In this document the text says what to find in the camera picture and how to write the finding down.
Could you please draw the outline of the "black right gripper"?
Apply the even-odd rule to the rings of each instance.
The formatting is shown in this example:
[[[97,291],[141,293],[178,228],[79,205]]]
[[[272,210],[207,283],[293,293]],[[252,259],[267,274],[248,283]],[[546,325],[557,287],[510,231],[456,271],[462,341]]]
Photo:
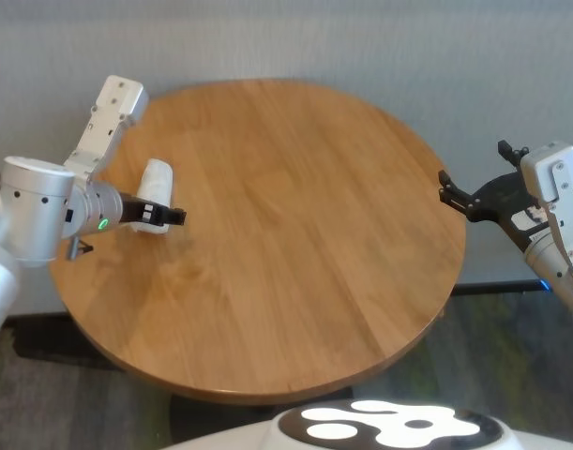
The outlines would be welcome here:
[[[511,165],[520,165],[525,156],[525,147],[515,149],[506,140],[497,143],[497,151]],[[517,248],[528,248],[532,236],[548,228],[546,214],[527,192],[518,172],[489,181],[472,196],[458,188],[444,170],[438,172],[438,181],[442,203],[455,210],[466,210],[471,222],[496,223]]]

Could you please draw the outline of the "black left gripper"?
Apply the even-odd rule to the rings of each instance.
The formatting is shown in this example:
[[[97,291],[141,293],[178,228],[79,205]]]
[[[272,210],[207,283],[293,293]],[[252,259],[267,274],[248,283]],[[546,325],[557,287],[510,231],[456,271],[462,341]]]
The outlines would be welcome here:
[[[120,223],[148,223],[153,226],[183,226],[187,212],[158,203],[147,203],[138,197],[120,195],[122,213]]]

